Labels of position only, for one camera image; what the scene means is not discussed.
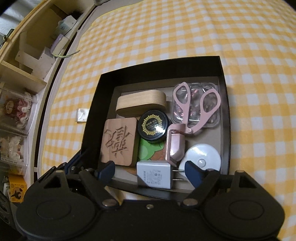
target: clear plastic container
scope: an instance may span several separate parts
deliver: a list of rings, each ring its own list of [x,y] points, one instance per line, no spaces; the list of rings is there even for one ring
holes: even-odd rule
[[[28,134],[37,104],[37,96],[6,88],[0,83],[0,126],[10,128],[18,133]]]
[[[8,130],[0,129],[0,170],[25,175],[28,165],[28,140]]]
[[[189,120],[188,127],[196,125],[200,120],[200,98],[209,89],[214,88],[218,91],[218,88],[213,83],[188,83],[191,92],[191,101],[189,108]],[[178,100],[185,104],[188,99],[187,90],[183,86],[176,92]],[[214,93],[208,94],[204,98],[203,107],[205,112],[211,111],[217,104],[217,98]],[[183,120],[183,110],[175,102],[173,98],[173,111],[172,111],[172,121],[174,123],[182,123]],[[215,127],[220,122],[220,109],[218,109],[204,125],[204,127]]]

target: screw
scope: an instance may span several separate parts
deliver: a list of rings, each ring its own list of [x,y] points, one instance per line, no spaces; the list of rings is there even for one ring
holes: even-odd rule
[[[153,204],[147,204],[147,205],[146,205],[146,208],[147,208],[147,209],[153,209],[153,208],[154,208],[154,205],[153,205]]]
[[[113,207],[115,205],[117,205],[117,201],[114,200],[114,199],[105,199],[102,204],[105,206],[105,207]]]
[[[194,199],[194,198],[186,198],[186,199],[183,200],[183,204],[185,206],[188,206],[188,207],[189,206],[195,206],[195,205],[198,204],[198,201],[196,199]]]

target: gingham tablecloth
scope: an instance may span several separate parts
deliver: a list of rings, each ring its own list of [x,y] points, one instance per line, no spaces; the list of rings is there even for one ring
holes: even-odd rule
[[[80,149],[85,124],[75,122],[76,109],[90,107],[102,73],[219,55],[231,172],[247,171],[280,202],[286,213],[280,238],[296,240],[295,30],[296,14],[282,0],[144,0],[99,17],[82,36],[52,106],[42,172]]]

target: white charger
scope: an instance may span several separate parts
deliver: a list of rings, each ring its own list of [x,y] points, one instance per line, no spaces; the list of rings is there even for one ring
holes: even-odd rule
[[[137,162],[139,186],[171,189],[174,181],[183,181],[183,179],[173,179],[173,172],[179,172],[179,170],[173,170],[167,161]]]

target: light wood object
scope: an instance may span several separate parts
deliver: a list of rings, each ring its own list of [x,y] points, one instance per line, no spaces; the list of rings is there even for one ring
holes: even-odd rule
[[[78,5],[84,6],[82,9],[83,14],[80,16],[73,29],[66,34],[69,41],[60,53],[61,55],[70,54],[66,53],[66,49],[80,26],[96,7],[93,1],[43,0],[21,21],[0,49],[0,80],[5,81],[10,85],[16,85],[17,87],[32,90],[33,92],[38,93],[39,97],[36,113],[32,122],[32,128],[27,137],[29,143],[29,155],[27,172],[24,179],[28,187],[34,183],[34,172],[38,171],[38,168],[34,167],[34,160],[36,145],[39,145],[39,143],[37,143],[39,124],[51,83],[58,71],[61,59],[57,59],[54,62],[43,81],[33,76],[28,67],[15,61],[15,57],[18,51],[22,50],[24,53],[38,59],[44,47],[50,47],[54,41],[50,36],[57,27],[58,21],[62,20],[61,16],[56,14],[56,12],[50,8],[60,1],[66,2],[73,10],[76,9]]]
[[[139,137],[136,118],[106,120],[101,145],[101,162],[134,166],[137,161]]]
[[[45,79],[46,75],[48,74],[49,70],[55,62],[54,57],[50,54],[50,49],[46,47],[44,48],[39,59],[36,59],[33,56],[20,50],[17,53],[15,60],[31,68],[33,70],[31,75],[41,80]]]
[[[120,96],[116,113],[123,117],[138,117],[148,110],[166,109],[166,95],[159,90],[148,90]]]

